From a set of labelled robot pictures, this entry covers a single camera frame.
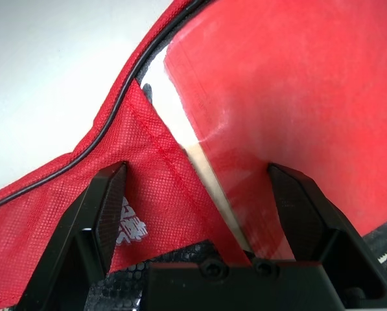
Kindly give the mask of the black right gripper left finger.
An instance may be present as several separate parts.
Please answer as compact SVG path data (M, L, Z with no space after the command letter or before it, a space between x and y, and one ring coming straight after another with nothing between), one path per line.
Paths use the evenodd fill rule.
M110 270L125 185L125 162L94 176L59 220L18 310L84 309L91 285Z

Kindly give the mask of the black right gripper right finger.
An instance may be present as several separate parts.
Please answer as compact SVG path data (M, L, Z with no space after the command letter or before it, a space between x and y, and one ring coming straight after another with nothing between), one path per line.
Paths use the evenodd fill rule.
M294 258L320 263L343 304L387 304L387 271L344 213L302 172L267 172Z

